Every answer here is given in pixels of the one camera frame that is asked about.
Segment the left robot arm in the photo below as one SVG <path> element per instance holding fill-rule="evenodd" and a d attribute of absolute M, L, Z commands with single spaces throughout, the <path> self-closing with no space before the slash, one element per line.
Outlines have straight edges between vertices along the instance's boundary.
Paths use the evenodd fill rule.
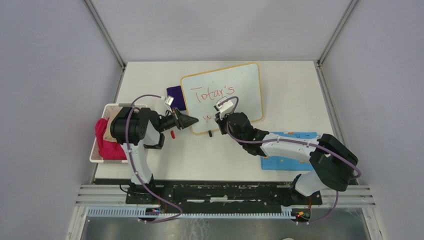
<path fill-rule="evenodd" d="M 196 117 L 174 107 L 162 115 L 149 107 L 123 107 L 112 118 L 110 134 L 120 144 L 131 169 L 129 191 L 138 193 L 145 204 L 153 203 L 157 190 L 147 163 L 147 150 L 160 150 L 165 143 L 164 131 L 186 129 L 199 122 Z"/>

